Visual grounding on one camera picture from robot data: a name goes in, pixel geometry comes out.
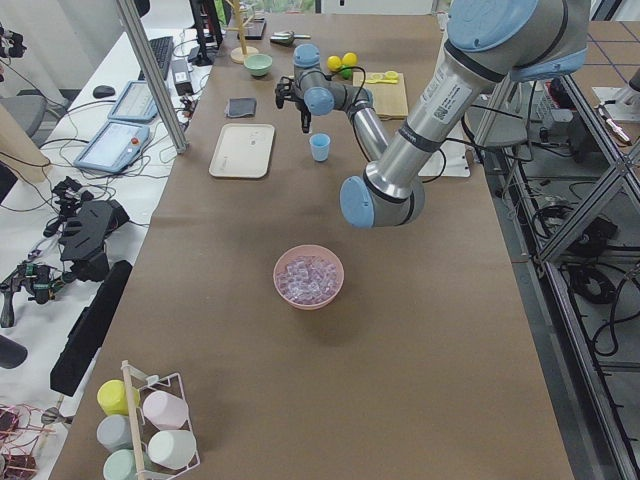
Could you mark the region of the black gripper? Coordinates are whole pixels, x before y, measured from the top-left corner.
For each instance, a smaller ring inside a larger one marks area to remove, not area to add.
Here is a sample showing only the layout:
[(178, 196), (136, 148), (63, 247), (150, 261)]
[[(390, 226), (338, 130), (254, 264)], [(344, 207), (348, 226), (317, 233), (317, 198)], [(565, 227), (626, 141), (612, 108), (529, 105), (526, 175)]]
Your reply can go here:
[(311, 114), (304, 101), (304, 94), (296, 87), (295, 80), (290, 76), (282, 76), (275, 86), (275, 104), (283, 109), (286, 101), (293, 102), (301, 113), (301, 129), (304, 134), (310, 133)]

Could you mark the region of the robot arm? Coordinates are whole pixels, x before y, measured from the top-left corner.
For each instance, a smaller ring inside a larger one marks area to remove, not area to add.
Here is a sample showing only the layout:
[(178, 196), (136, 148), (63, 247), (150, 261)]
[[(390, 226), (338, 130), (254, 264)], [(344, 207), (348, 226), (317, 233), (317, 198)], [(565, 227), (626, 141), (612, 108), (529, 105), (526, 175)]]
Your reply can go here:
[(453, 2), (443, 62), (393, 137), (365, 88), (322, 72), (313, 44), (295, 49), (294, 74), (276, 85), (276, 105), (295, 103), (304, 131), (314, 116), (344, 112), (370, 161), (341, 186), (343, 217), (357, 228), (404, 225), (424, 207), (421, 168), (484, 89), (504, 78), (563, 76), (584, 64), (589, 12), (587, 1)]

